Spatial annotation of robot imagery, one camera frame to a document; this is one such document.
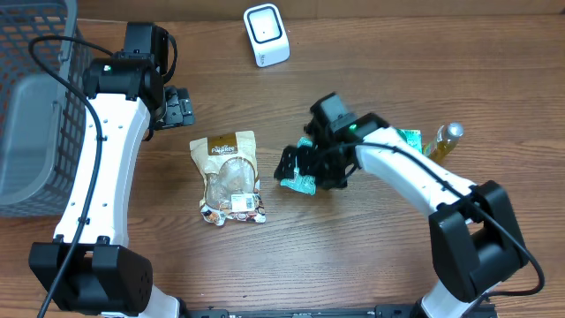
white device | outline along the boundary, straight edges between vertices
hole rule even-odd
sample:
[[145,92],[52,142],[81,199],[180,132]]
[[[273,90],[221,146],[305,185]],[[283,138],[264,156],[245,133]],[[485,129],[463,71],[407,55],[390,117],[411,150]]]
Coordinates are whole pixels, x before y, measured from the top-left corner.
[[281,63],[290,57],[289,38],[274,4],[247,9],[244,22],[258,67]]

bottle cap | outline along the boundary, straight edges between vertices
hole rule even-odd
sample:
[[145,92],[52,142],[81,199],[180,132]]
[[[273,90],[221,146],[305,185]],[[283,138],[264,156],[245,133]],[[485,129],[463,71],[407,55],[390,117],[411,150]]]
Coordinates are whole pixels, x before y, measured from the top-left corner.
[[463,137],[465,130],[463,129],[463,125],[454,122],[448,125],[447,133],[448,138],[452,140],[458,140],[459,138]]

food package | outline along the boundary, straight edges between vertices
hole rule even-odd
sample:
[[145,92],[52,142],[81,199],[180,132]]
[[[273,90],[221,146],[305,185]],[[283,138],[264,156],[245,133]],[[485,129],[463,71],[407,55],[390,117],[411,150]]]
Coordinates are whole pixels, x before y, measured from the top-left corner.
[[191,156],[204,178],[200,213],[218,226],[226,219],[265,223],[255,158],[255,134],[235,132],[191,141]]
[[416,149],[420,154],[422,153],[422,132],[420,130],[396,128],[396,131],[408,146]]

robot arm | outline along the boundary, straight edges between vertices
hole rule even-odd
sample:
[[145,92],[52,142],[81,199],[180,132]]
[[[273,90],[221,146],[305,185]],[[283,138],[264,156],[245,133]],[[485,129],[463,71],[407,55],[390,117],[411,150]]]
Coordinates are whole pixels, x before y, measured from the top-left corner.
[[335,94],[310,111],[313,120],[305,131],[314,148],[286,147],[275,178],[292,178],[289,172],[298,166],[300,174],[315,176],[318,187],[343,188],[345,169],[354,165],[383,179],[426,216],[440,282],[414,306],[415,317],[460,317],[528,263],[492,224],[484,222],[473,234],[467,228],[484,221],[474,213],[480,208],[524,245],[509,197],[499,185],[475,185],[443,169],[406,144],[385,120],[374,114],[357,118]]
[[[186,89],[163,83],[172,76],[167,73],[168,37],[151,23],[128,24],[124,49],[112,58],[95,59],[83,74],[84,92],[102,122],[104,139],[86,226],[53,295],[61,310],[141,318],[178,318],[183,310],[179,300],[153,285],[151,262],[127,249],[128,201],[144,133],[147,128],[151,135],[154,129],[193,123]],[[46,290],[77,230],[94,167],[96,137],[87,110],[71,198],[53,242],[34,243],[29,255],[30,269]]]
[[[404,142],[393,127],[377,129],[366,135],[363,142],[385,144],[408,152],[463,195],[471,193],[471,186],[475,185],[470,180],[448,172],[421,155]],[[451,192],[445,191],[442,185],[404,155],[370,146],[356,146],[355,152],[361,169],[391,185],[426,217],[437,211],[441,203],[451,204],[459,200]]]

wire mesh basket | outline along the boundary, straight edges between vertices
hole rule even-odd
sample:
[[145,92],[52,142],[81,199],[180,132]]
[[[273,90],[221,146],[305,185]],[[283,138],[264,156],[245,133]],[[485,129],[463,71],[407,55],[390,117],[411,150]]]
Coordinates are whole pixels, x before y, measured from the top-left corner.
[[[81,37],[76,0],[0,0],[0,216],[63,214],[85,130],[85,105],[34,63],[37,36]],[[35,45],[38,57],[82,89],[90,50]]]

